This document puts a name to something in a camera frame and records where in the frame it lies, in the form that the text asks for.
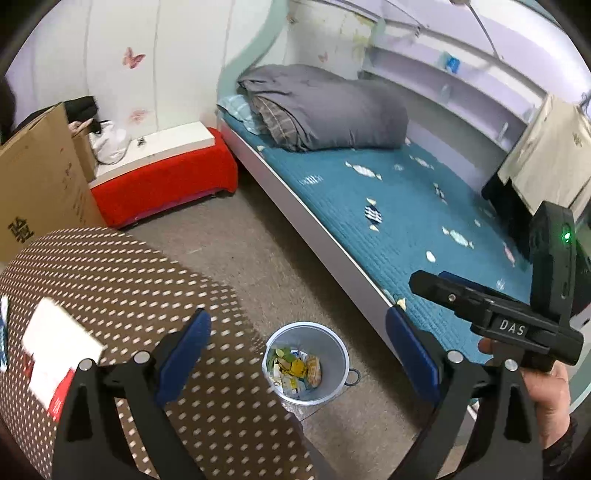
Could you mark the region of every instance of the brown tablecloth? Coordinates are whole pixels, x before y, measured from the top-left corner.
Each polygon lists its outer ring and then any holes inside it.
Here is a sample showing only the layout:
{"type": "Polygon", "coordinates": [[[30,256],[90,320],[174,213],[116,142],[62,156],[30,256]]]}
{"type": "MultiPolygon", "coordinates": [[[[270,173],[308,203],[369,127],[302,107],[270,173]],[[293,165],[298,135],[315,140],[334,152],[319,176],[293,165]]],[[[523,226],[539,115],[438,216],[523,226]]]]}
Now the brown tablecloth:
{"type": "MultiPolygon", "coordinates": [[[[211,342],[181,398],[166,406],[187,450],[208,478],[313,480],[291,414],[261,372],[264,341],[225,283],[189,271],[133,236],[86,228],[51,233],[23,250],[1,275],[0,294],[10,301],[0,415],[45,478],[51,477],[56,423],[28,390],[21,339],[38,302],[51,297],[106,345],[101,364],[151,351],[196,308],[206,309],[211,342]]],[[[126,401],[117,406],[138,467],[157,476],[126,401]]]]}

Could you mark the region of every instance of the hand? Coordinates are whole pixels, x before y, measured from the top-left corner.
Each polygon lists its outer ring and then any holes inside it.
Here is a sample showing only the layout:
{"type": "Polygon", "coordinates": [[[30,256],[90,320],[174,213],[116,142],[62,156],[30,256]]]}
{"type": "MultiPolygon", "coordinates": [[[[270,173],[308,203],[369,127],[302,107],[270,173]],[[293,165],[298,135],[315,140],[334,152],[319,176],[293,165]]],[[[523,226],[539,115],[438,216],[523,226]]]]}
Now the hand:
{"type": "MultiPolygon", "coordinates": [[[[482,353],[492,355],[493,342],[483,338],[478,343],[482,353]]],[[[560,440],[570,425],[569,376],[562,362],[554,362],[549,373],[526,368],[521,369],[523,380],[535,403],[535,415],[542,448],[546,449],[560,440]]]]}

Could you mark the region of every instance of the cardboard box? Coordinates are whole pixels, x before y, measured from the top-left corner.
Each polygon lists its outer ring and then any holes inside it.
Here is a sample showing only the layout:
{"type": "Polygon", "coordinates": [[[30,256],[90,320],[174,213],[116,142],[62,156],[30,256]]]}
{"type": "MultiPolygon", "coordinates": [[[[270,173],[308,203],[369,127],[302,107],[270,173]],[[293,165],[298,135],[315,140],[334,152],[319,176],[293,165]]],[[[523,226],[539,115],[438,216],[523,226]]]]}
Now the cardboard box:
{"type": "Polygon", "coordinates": [[[63,105],[0,147],[0,262],[62,228],[104,226],[78,161],[63,105]]]}
{"type": "Polygon", "coordinates": [[[74,142],[76,155],[78,156],[78,160],[80,160],[82,172],[84,172],[84,177],[86,178],[86,181],[90,183],[96,178],[96,167],[98,162],[95,153],[92,150],[90,140],[88,139],[88,130],[85,128],[77,135],[73,136],[72,140],[74,142]]]}

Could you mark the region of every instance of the light blue pillow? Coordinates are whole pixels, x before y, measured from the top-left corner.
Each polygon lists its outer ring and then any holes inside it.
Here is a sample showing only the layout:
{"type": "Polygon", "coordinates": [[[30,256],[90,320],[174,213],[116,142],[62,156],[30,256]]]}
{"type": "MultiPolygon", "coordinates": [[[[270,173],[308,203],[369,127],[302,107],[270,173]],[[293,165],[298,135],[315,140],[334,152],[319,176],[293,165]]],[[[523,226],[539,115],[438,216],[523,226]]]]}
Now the light blue pillow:
{"type": "Polygon", "coordinates": [[[262,116],[252,109],[252,105],[245,95],[230,95],[222,98],[218,103],[226,112],[236,120],[242,122],[244,127],[255,135],[267,133],[268,128],[262,120],[262,116]]]}

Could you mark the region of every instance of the gray floor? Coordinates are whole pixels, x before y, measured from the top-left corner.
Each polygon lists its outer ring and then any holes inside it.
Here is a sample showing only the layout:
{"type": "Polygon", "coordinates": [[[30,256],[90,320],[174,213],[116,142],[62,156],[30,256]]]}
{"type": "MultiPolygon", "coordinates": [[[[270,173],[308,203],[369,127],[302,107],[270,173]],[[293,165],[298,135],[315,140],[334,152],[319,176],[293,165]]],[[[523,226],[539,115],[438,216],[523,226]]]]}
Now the gray floor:
{"type": "MultiPolygon", "coordinates": [[[[397,360],[251,177],[241,173],[233,196],[169,212],[130,233],[234,286],[264,338],[298,320],[333,329],[362,381],[321,408],[293,411],[344,480],[389,477],[424,425],[429,406],[418,400],[397,360]]],[[[450,466],[460,451],[450,455],[450,466]]]]}

